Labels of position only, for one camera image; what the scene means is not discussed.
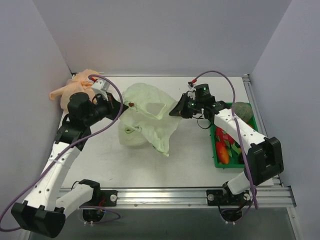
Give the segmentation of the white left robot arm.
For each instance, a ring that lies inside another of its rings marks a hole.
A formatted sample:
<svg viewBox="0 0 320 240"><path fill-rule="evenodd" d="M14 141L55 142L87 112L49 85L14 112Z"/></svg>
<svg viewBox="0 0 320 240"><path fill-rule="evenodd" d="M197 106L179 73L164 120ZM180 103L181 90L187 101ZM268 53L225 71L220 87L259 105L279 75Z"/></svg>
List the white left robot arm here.
<svg viewBox="0 0 320 240"><path fill-rule="evenodd" d="M11 214L21 229L50 238L59 235L67 217L81 205L97 205L102 198L100 184L81 180L62 199L60 188L73 162L82 152L88 139L94 136L91 126L108 118L114 124L127 109L122 98L111 93L98 93L92 102L84 92L74 93L67 105L68 114L57 131L51 157L38 180L29 187L30 193L22 203L15 202Z"/></svg>

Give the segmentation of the netted green cantaloupe melon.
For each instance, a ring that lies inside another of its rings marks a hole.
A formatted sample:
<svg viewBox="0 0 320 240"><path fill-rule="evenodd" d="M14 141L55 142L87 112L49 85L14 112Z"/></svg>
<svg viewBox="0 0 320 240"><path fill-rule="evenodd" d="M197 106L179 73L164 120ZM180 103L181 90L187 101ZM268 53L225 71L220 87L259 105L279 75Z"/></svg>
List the netted green cantaloupe melon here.
<svg viewBox="0 0 320 240"><path fill-rule="evenodd" d="M254 116L251 105L247 102L235 102L233 105L234 113L244 122L248 123Z"/></svg>

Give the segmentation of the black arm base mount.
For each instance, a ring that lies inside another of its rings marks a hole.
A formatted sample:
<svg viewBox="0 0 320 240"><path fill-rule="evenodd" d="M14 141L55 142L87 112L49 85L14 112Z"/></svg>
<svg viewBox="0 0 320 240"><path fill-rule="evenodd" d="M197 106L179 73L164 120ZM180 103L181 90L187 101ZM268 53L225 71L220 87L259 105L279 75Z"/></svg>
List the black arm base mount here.
<svg viewBox="0 0 320 240"><path fill-rule="evenodd" d="M239 194L233 194L225 182L222 187L206 190L206 200L208 206L246 206L250 203L251 197L248 190Z"/></svg>

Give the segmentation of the pale green plastic bag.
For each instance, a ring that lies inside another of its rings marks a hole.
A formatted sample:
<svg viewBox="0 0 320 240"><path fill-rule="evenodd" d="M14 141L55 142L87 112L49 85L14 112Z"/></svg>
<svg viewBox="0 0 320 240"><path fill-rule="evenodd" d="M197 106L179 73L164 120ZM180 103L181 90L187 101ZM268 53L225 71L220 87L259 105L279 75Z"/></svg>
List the pale green plastic bag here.
<svg viewBox="0 0 320 240"><path fill-rule="evenodd" d="M169 156L170 137L182 120L170 116L177 101L161 89L135 83L122 94L126 109L119 117L119 143L126 147L138 147L150 143L159 153Z"/></svg>

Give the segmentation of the red orange mango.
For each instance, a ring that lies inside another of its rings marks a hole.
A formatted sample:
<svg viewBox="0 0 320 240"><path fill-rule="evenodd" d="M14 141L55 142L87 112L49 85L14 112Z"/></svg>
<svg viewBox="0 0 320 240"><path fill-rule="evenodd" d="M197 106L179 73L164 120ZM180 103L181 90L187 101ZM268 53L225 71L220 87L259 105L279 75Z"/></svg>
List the red orange mango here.
<svg viewBox="0 0 320 240"><path fill-rule="evenodd" d="M227 148L219 141L215 143L215 147L216 147L216 155L217 155L218 161L224 165L229 164L230 157L229 157Z"/></svg>

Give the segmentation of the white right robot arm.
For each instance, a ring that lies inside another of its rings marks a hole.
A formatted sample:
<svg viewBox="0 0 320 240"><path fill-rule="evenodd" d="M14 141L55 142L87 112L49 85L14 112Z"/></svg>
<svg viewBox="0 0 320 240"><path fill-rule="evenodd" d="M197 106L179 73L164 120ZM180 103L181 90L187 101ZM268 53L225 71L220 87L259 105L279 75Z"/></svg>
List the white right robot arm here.
<svg viewBox="0 0 320 240"><path fill-rule="evenodd" d="M169 113L172 117L190 119L200 114L212 125L224 130L240 145L244 154L243 172L229 180L222 191L222 200L232 205L240 194L284 171L282 147L276 137L268 138L238 117L224 101L216 101L209 85L197 85L193 91L183 93Z"/></svg>

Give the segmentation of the pink dragon fruit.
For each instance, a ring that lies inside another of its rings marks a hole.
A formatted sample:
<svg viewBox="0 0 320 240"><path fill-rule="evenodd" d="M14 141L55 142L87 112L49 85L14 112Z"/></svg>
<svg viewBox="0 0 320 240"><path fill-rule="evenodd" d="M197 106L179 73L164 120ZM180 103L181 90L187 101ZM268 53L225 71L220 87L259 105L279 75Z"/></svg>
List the pink dragon fruit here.
<svg viewBox="0 0 320 240"><path fill-rule="evenodd" d="M236 145L236 141L229 134L227 134L222 128L216 127L215 137L225 147L233 149L238 155L242 152L240 147Z"/></svg>

